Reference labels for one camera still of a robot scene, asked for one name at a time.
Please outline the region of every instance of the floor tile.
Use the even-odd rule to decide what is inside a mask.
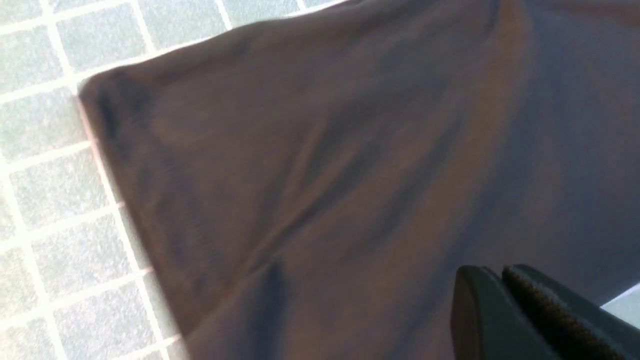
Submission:
[[[154,351],[151,354],[141,357],[140,360],[163,360],[160,351]]]
[[[154,342],[135,282],[54,312],[69,360],[126,355]]]
[[[145,52],[130,4],[58,22],[63,47],[75,70],[86,70]]]
[[[29,167],[10,179],[29,229],[107,204],[90,149]]]
[[[166,348],[170,360],[189,360],[189,354],[182,340],[172,343]]]
[[[214,1],[141,0],[140,9],[158,48],[210,38],[225,31]]]
[[[0,274],[0,319],[24,313],[38,304],[22,249],[0,253]]]
[[[55,360],[45,320],[36,318],[24,325],[0,330],[0,354],[7,360]]]
[[[0,26],[39,16],[38,0],[0,0]]]
[[[0,94],[62,77],[47,28],[0,35]]]
[[[305,4],[307,5],[307,8],[310,8],[312,6],[318,6],[318,5],[330,3],[332,1],[334,0],[305,0]]]
[[[34,240],[32,248],[52,300],[131,273],[113,215]]]
[[[9,240],[13,235],[15,235],[15,223],[9,212],[9,205],[6,203],[2,193],[0,193],[0,243]]]
[[[127,237],[129,238],[129,242],[131,242],[131,249],[133,250],[133,254],[136,256],[136,262],[138,263],[138,268],[144,269],[151,266],[151,262],[147,256],[147,251],[140,243],[140,238],[138,237],[138,232],[136,231],[129,213],[127,209],[120,209],[120,217],[122,217],[122,223],[124,225],[124,229],[127,232]]]
[[[15,161],[86,140],[68,88],[0,104],[0,149]]]
[[[603,308],[640,329],[640,290],[622,297]]]
[[[300,10],[296,0],[223,0],[234,27],[275,19]]]
[[[166,339],[178,334],[177,326],[173,321],[173,316],[169,312],[156,276],[153,273],[149,273],[145,275],[144,281],[147,293],[149,294],[149,301],[151,301],[154,314],[156,314],[158,326],[160,326],[160,333],[162,333],[163,338]]]
[[[59,12],[95,3],[97,1],[100,0],[49,0],[49,6],[51,6],[53,12]]]

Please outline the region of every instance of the black object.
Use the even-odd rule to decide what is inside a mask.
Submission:
[[[640,329],[525,265],[458,269],[451,334],[457,360],[640,359]]]

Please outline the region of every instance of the tiled floor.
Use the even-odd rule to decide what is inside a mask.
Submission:
[[[77,84],[334,2],[0,0],[0,354],[186,359],[79,110]],[[640,326],[638,304],[640,292],[607,308]]]

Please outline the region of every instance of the tile grout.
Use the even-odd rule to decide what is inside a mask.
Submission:
[[[5,329],[14,325],[20,325],[32,321],[35,318],[44,317],[44,314],[47,311],[54,311],[65,306],[76,304],[77,302],[86,300],[90,297],[100,295],[107,291],[116,290],[119,287],[142,278],[144,275],[150,274],[152,272],[152,268],[144,268],[142,270],[137,270],[127,275],[123,275],[116,279],[111,279],[98,285],[90,286],[75,293],[67,294],[58,300],[50,301],[49,306],[45,307],[43,305],[39,305],[32,310],[0,320],[0,329]]]
[[[58,28],[56,25],[55,20],[53,19],[52,15],[51,15],[51,9],[47,8],[47,4],[46,4],[46,0],[40,0],[40,3],[42,5],[43,8],[43,12],[44,12],[44,17],[45,20],[47,21],[47,31],[49,33],[49,38],[51,39],[51,45],[53,46],[54,52],[56,53],[56,56],[58,57],[58,60],[60,61],[60,65],[62,66],[63,69],[63,75],[64,78],[68,81],[67,86],[71,89],[71,92],[73,94],[77,94],[77,82],[74,81],[75,77],[74,77],[74,70],[69,62],[69,58],[65,52],[64,46],[62,44],[61,38],[60,38],[60,34],[58,33]],[[147,43],[147,50],[149,50],[149,46],[151,49],[153,49],[153,45],[149,45],[149,43]],[[102,162],[102,157],[100,155],[100,151],[97,147],[97,142],[95,141],[95,137],[93,135],[93,131],[91,129],[91,126],[89,124],[89,121],[86,117],[86,113],[84,112],[84,108],[82,107],[82,104],[79,102],[79,99],[76,97],[76,107],[79,111],[80,114],[80,118],[82,120],[83,123],[83,127],[84,127],[84,131],[86,133],[87,139],[89,139],[90,141],[90,147],[92,150],[92,154],[93,154],[93,160],[95,162],[95,165],[97,167],[98,170],[98,174],[100,177],[100,181],[104,187],[104,191],[106,193],[107,196],[107,202],[110,206],[113,207],[113,216],[115,218],[115,222],[116,222],[116,228],[118,230],[119,233],[119,237],[120,240],[122,241],[122,245],[123,248],[125,250],[126,256],[127,256],[127,260],[132,268],[132,271],[137,271],[139,269],[138,266],[138,262],[135,258],[135,255],[133,253],[133,249],[131,246],[131,241],[126,233],[126,230],[124,229],[124,223],[122,222],[122,218],[120,217],[120,211],[117,208],[117,203],[115,201],[115,196],[113,194],[113,190],[111,189],[111,185],[109,183],[109,179],[107,177],[106,174],[106,170],[104,168],[104,164]],[[145,308],[145,312],[147,313],[147,318],[148,321],[150,322],[150,325],[152,327],[152,332],[154,333],[154,338],[155,341],[159,341],[161,340],[161,335],[160,335],[160,330],[159,330],[159,326],[157,323],[157,317],[155,315],[155,313],[153,312],[153,309],[151,307],[149,298],[148,298],[148,293],[147,293],[147,289],[144,286],[144,284],[142,282],[136,281],[136,287],[138,288],[139,291],[139,296],[140,299],[143,303],[143,307]],[[168,357],[166,355],[166,352],[164,353],[163,356],[164,360],[168,360]]]
[[[328,1],[328,2],[320,4],[320,5],[308,6],[304,10],[288,13],[287,15],[284,15],[284,18],[286,19],[286,18],[289,18],[289,17],[297,17],[297,16],[302,16],[302,15],[308,15],[310,13],[314,13],[314,12],[318,12],[320,10],[324,10],[326,8],[330,8],[333,5],[344,3],[345,1],[347,1],[347,0],[331,0],[331,1]]]
[[[116,205],[116,208],[119,209],[122,206],[124,206],[123,202],[119,202]],[[113,206],[107,205],[99,209],[91,210],[80,215],[64,218],[62,220],[56,221],[49,225],[39,227],[34,230],[26,230],[25,239],[19,239],[16,237],[13,237],[12,239],[10,238],[8,241],[5,242],[5,244],[0,245],[0,250],[7,251],[10,249],[20,247],[24,243],[33,243],[35,240],[45,238],[47,236],[56,234],[66,229],[70,229],[71,227],[75,227],[85,222],[91,222],[91,221],[97,220],[101,217],[111,214],[112,212],[113,212]]]
[[[0,35],[7,35],[17,31],[24,31],[36,28],[38,26],[44,26],[47,24],[48,19],[53,19],[54,22],[62,20],[68,20],[73,17],[86,15],[88,13],[98,12],[109,8],[114,8],[118,5],[126,4],[131,0],[103,0],[96,3],[90,3],[87,5],[77,6],[68,10],[62,10],[57,13],[51,13],[50,16],[41,15],[32,19],[15,22],[13,24],[7,24],[0,26]]]
[[[136,63],[140,63],[143,61],[147,61],[149,59],[155,58],[156,56],[160,56],[160,55],[164,55],[166,53],[170,53],[171,51],[175,51],[178,49],[181,49],[183,47],[186,46],[191,46],[193,44],[197,44],[199,42],[203,42],[206,41],[207,37],[204,38],[198,38],[195,40],[190,40],[181,44],[177,44],[177,45],[173,45],[170,47],[166,47],[164,49],[160,49],[160,50],[156,50],[153,53],[145,53],[142,55],[138,55],[138,56],[134,56],[132,58],[127,58],[124,60],[118,60],[118,61],[114,61],[108,64],[104,64],[104,65],[99,65],[97,67],[88,69],[88,70],[84,70],[84,71],[80,71],[80,72],[76,72],[71,76],[62,76],[58,79],[54,79],[51,81],[46,81],[40,84],[35,84],[35,85],[31,85],[31,86],[27,86],[18,90],[14,90],[11,92],[6,92],[3,94],[0,94],[0,104],[4,104],[7,102],[11,102],[11,101],[16,101],[19,99],[23,99],[25,97],[29,97],[29,96],[34,96],[34,95],[38,95],[38,94],[45,94],[47,92],[51,92],[55,89],[58,88],[63,88],[63,87],[67,87],[69,88],[69,84],[71,82],[73,82],[73,84],[75,85],[78,81],[89,78],[93,75],[96,75],[98,73],[116,68],[116,67],[121,67],[121,66],[126,66],[126,65],[133,65]],[[72,92],[74,94],[77,95],[77,86],[75,88],[71,88]]]
[[[135,358],[140,358],[143,356],[147,356],[149,354],[151,354],[152,352],[156,351],[156,350],[164,350],[166,351],[166,348],[168,346],[170,346],[171,344],[180,341],[180,339],[182,338],[182,336],[180,335],[173,335],[170,336],[166,339],[162,339],[161,341],[158,341],[157,343],[153,344],[153,345],[149,345],[147,347],[141,348],[139,350],[135,350],[132,351],[126,355],[123,356],[118,356],[116,358],[114,358],[113,360],[127,360],[127,359],[133,359]]]
[[[144,16],[142,16],[142,10],[140,10],[140,3],[138,0],[130,0],[129,4],[133,9],[133,17],[136,18],[136,22],[138,23],[138,27],[140,29],[140,33],[142,34],[142,39],[145,43],[145,48],[147,52],[152,54],[156,47],[154,46],[154,42],[151,39],[151,34],[149,33],[149,29],[147,28],[147,23],[145,22]]]
[[[91,147],[91,141],[84,140],[79,143],[75,143],[72,145],[67,145],[64,147],[60,147],[58,149],[53,149],[45,152],[41,152],[40,154],[30,156],[28,158],[19,159],[16,161],[8,162],[6,165],[6,171],[9,174],[13,174],[14,172],[18,172],[21,170],[25,170],[29,167],[34,167],[40,165],[42,163],[46,163],[48,161],[52,161],[58,158],[62,158],[65,156],[73,155],[77,152],[81,152],[87,148]]]
[[[225,28],[227,29],[227,31],[231,30],[234,28],[233,24],[231,24],[231,20],[229,19],[229,14],[227,13],[227,8],[225,8],[225,3],[223,3],[222,0],[214,0],[216,3],[216,6],[218,7],[218,12],[220,13],[220,16],[222,17],[222,23],[224,23]]]
[[[9,205],[9,211],[11,213],[11,217],[13,218],[13,223],[16,227],[17,237],[23,239],[27,238],[27,227],[22,217],[22,213],[20,212],[20,207],[13,191],[13,187],[11,185],[9,173],[7,173],[4,164],[2,166],[2,169],[0,170],[0,182],[2,182],[4,200]],[[47,324],[48,333],[54,351],[56,353],[56,357],[60,360],[66,360],[67,355],[65,354],[65,349],[62,345],[62,340],[60,339],[60,334],[53,317],[53,309],[51,308],[51,303],[49,302],[47,290],[44,288],[44,282],[42,280],[42,277],[40,276],[40,272],[38,271],[38,265],[36,263],[35,255],[33,254],[33,249],[31,248],[31,242],[24,241],[24,243],[21,244],[20,248],[22,249],[22,255],[24,256],[24,266],[31,276],[31,282],[33,283],[33,287],[38,298],[38,306],[42,308],[42,317]]]

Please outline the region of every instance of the brown fabric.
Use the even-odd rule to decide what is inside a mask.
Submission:
[[[364,0],[81,99],[195,359],[447,359],[456,269],[640,281],[640,3]]]

